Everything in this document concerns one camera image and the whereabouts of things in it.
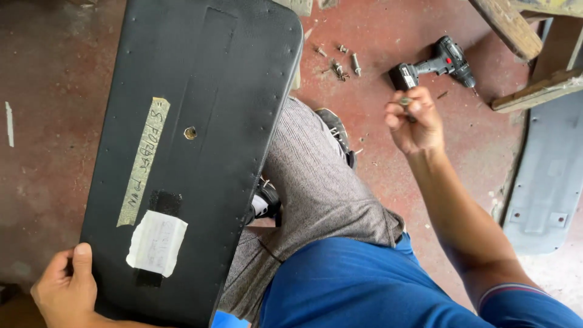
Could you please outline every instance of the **cordless drill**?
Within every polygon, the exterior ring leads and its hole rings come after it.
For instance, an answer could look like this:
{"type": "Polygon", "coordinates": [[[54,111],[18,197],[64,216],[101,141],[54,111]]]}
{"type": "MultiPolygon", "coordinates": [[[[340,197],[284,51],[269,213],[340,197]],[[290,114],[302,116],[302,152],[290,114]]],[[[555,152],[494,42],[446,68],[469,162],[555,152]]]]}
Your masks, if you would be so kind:
{"type": "Polygon", "coordinates": [[[396,90],[407,91],[419,85],[419,75],[436,72],[450,74],[466,88],[472,88],[477,95],[476,80],[463,56],[462,49],[449,36],[444,36],[433,45],[433,56],[417,64],[401,63],[389,70],[389,76],[396,90]]]}

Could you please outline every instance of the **leg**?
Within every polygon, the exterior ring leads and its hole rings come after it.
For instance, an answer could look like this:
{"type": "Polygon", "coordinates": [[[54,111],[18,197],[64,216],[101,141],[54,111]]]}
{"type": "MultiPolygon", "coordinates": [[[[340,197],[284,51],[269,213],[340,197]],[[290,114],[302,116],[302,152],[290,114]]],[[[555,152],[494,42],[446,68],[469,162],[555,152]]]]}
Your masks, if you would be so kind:
{"type": "Polygon", "coordinates": [[[282,200],[282,226],[261,235],[244,231],[219,303],[253,324],[280,263],[303,246],[343,236],[394,247],[404,225],[339,156],[324,122],[296,99],[282,109],[264,173],[282,200]]]}

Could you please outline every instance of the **sneaker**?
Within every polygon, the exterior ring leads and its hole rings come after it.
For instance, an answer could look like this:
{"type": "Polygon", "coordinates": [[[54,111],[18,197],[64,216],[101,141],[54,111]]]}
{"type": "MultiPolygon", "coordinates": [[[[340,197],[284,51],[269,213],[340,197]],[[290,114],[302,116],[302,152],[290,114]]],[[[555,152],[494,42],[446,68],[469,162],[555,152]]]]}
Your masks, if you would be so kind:
{"type": "Polygon", "coordinates": [[[282,202],[279,200],[275,187],[269,183],[269,180],[259,179],[255,194],[251,201],[251,209],[245,225],[250,224],[255,219],[273,218],[275,226],[281,226],[280,208],[282,202]]]}
{"type": "Polygon", "coordinates": [[[330,133],[332,134],[332,136],[336,138],[336,140],[338,140],[338,143],[340,144],[340,147],[342,148],[342,151],[346,156],[346,163],[348,164],[348,166],[350,166],[350,168],[355,170],[356,153],[349,149],[348,132],[346,132],[346,129],[340,117],[338,117],[338,115],[334,114],[333,111],[327,108],[316,109],[314,110],[314,113],[320,116],[324,124],[326,124],[328,129],[330,129],[330,133]]]}

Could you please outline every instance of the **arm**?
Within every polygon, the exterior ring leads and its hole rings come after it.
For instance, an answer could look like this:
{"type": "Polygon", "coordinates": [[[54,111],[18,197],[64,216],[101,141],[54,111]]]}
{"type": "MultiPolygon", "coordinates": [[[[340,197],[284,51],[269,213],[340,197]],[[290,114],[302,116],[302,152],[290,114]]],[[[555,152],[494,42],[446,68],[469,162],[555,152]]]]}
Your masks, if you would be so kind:
{"type": "Polygon", "coordinates": [[[149,324],[114,321],[94,311],[97,285],[91,274],[92,253],[87,243],[57,253],[30,293],[48,328],[155,328],[149,324]],[[69,259],[73,276],[67,276],[69,259]]]}
{"type": "MultiPolygon", "coordinates": [[[[403,96],[395,93],[394,102],[403,96]]],[[[459,181],[444,151],[441,118],[426,88],[413,88],[409,111],[387,104],[385,122],[415,176],[433,228],[456,268],[474,306],[491,287],[518,282],[538,287],[520,266],[512,245],[492,217],[473,200],[459,181]]]]}

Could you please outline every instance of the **red floor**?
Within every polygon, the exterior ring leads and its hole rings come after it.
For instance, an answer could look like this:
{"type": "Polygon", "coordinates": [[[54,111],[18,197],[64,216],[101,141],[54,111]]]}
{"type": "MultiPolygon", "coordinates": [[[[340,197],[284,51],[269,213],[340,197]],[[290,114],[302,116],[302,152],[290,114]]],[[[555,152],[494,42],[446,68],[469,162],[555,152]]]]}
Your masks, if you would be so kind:
{"type": "MultiPolygon", "coordinates": [[[[0,3],[0,102],[9,102],[15,129],[14,148],[0,137],[0,247],[10,250],[0,252],[0,281],[31,283],[54,252],[78,241],[124,5],[122,0],[100,0],[89,8],[58,1],[0,3]]],[[[424,75],[420,82],[434,97],[447,92],[436,103],[448,154],[471,195],[491,211],[503,201],[523,119],[520,113],[494,113],[487,103],[522,88],[527,65],[490,33],[467,1],[342,1],[326,10],[315,2],[312,16],[302,22],[310,35],[301,88],[293,94],[343,119],[351,148],[362,149],[360,177],[383,204],[405,217],[427,272],[470,307],[382,121],[392,94],[386,72],[399,62],[426,59],[427,46],[445,34],[467,49],[480,97],[449,76],[424,75]],[[335,50],[340,43],[358,53],[361,78],[350,68],[349,55],[335,50]],[[328,58],[314,47],[322,47],[328,58]],[[348,81],[324,72],[332,57],[351,75],[348,81]]],[[[5,127],[0,115],[1,136],[5,127]]],[[[555,254],[524,261],[544,288],[583,314],[583,291],[569,287],[583,285],[576,275],[583,271],[580,222],[581,216],[573,224],[572,242],[555,254]],[[561,270],[549,269],[550,263],[561,270]]]]}

